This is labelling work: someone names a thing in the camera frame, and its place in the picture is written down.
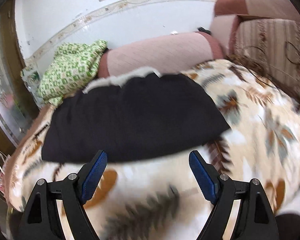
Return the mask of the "black coat with fur collar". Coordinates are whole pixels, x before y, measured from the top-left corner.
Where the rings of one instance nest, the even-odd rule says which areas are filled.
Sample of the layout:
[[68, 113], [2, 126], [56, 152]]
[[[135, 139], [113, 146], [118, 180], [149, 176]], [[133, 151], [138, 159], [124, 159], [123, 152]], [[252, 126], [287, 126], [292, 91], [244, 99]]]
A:
[[205, 90], [184, 74], [152, 68], [95, 80], [54, 111], [42, 159], [111, 163], [157, 158], [217, 139], [229, 125]]

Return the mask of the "leaf pattern beige blanket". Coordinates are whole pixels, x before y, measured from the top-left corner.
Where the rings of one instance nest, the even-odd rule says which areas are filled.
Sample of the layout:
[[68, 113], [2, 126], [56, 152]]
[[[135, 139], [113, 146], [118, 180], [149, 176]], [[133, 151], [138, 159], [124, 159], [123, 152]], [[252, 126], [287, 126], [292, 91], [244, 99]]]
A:
[[[278, 216], [283, 235], [300, 229], [300, 106], [267, 79], [226, 60], [188, 70], [230, 125], [199, 146], [206, 162], [234, 180], [257, 178]], [[42, 145], [55, 108], [47, 105], [5, 171], [5, 198], [23, 211], [38, 179], [62, 180], [78, 164], [43, 161]], [[109, 164], [85, 205], [101, 239], [195, 239], [212, 205], [199, 189], [185, 150], [162, 158]]]

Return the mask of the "green patterned folded quilt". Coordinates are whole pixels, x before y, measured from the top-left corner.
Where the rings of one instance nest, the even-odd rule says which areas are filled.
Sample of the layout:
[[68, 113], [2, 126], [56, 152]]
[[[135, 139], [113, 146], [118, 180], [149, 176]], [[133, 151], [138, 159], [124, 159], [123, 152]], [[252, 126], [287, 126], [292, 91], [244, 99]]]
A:
[[58, 106], [65, 95], [83, 88], [97, 75], [107, 46], [105, 40], [59, 46], [41, 78], [38, 95], [45, 102]]

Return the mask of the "striped floral sofa cushion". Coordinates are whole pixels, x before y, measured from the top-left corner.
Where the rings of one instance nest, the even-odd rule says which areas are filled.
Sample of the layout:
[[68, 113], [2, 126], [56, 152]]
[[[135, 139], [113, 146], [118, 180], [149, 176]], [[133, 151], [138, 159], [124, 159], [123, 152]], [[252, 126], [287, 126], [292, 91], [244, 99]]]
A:
[[260, 19], [242, 22], [234, 54], [300, 100], [300, 22]]

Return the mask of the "pink sofa backrest cushion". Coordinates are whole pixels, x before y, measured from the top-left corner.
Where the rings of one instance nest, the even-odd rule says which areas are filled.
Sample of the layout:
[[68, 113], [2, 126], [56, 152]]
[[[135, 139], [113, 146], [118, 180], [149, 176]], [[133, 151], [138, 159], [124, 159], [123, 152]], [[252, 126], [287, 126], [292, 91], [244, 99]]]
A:
[[166, 35], [107, 50], [101, 57], [97, 77], [118, 76], [143, 66], [160, 73], [175, 73], [223, 57], [219, 42], [206, 33]]

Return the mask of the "small black object on sofa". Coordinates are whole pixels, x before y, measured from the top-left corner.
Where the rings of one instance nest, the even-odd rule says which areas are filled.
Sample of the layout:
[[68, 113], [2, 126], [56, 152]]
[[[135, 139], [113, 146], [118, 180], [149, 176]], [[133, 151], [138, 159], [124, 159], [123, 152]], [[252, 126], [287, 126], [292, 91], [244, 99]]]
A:
[[203, 27], [199, 27], [197, 28], [199, 32], [202, 32], [202, 33], [206, 33], [207, 35], [211, 35], [211, 31], [203, 28]]

